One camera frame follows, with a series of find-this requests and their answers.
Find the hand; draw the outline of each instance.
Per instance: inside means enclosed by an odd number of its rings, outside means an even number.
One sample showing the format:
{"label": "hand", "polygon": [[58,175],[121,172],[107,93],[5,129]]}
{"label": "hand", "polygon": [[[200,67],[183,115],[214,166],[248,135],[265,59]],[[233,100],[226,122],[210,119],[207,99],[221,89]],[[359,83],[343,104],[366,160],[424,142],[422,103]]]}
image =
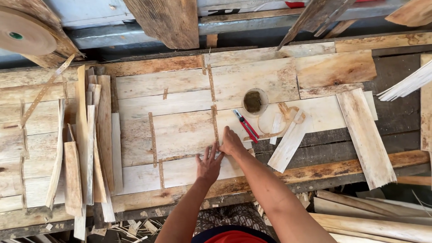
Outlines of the hand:
{"label": "hand", "polygon": [[220,163],[225,156],[225,153],[220,153],[215,159],[217,143],[213,143],[212,152],[209,157],[210,148],[207,147],[204,152],[203,160],[200,159],[200,155],[195,155],[195,160],[197,162],[197,181],[203,180],[210,187],[217,180],[220,172]]}
{"label": "hand", "polygon": [[233,130],[230,130],[229,126],[226,126],[223,129],[223,144],[219,146],[218,150],[227,155],[233,155],[236,152],[246,149],[241,143],[238,135]]}

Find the red shirt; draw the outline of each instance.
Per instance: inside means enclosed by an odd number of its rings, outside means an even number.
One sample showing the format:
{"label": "red shirt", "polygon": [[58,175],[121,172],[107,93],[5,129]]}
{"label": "red shirt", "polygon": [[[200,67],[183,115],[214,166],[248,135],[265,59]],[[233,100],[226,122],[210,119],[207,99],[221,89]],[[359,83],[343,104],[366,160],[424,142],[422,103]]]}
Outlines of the red shirt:
{"label": "red shirt", "polygon": [[267,241],[238,230],[230,230],[208,239],[205,243],[267,243]]}

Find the patterned clothing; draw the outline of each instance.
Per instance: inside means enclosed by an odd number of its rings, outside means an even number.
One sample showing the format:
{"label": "patterned clothing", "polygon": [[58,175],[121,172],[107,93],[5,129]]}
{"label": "patterned clothing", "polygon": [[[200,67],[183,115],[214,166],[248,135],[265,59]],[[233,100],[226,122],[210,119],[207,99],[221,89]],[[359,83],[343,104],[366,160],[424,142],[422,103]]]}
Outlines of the patterned clothing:
{"label": "patterned clothing", "polygon": [[194,236],[205,230],[222,225],[240,225],[272,236],[267,225],[264,223],[264,219],[251,202],[201,210],[198,213]]}

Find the person's right hand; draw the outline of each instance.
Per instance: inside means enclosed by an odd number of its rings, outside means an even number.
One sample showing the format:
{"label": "person's right hand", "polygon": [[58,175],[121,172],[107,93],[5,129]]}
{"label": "person's right hand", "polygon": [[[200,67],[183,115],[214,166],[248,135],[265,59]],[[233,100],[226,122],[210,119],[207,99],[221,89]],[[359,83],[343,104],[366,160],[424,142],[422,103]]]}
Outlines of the person's right hand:
{"label": "person's right hand", "polygon": [[233,155],[233,153],[245,150],[245,147],[241,143],[238,135],[229,129],[229,126],[225,126],[223,129],[223,144],[218,147],[219,152],[224,152],[227,155]]}

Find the red utility knife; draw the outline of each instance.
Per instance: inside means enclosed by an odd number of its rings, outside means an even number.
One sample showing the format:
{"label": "red utility knife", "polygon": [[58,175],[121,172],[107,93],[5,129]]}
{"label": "red utility knife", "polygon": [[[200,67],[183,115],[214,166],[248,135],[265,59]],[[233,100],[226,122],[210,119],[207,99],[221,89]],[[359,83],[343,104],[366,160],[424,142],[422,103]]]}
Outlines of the red utility knife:
{"label": "red utility knife", "polygon": [[235,116],[237,116],[238,120],[240,121],[241,125],[245,128],[245,130],[248,132],[249,137],[257,144],[258,139],[260,136],[255,132],[255,130],[251,127],[248,121],[238,112],[238,110],[233,110]]}

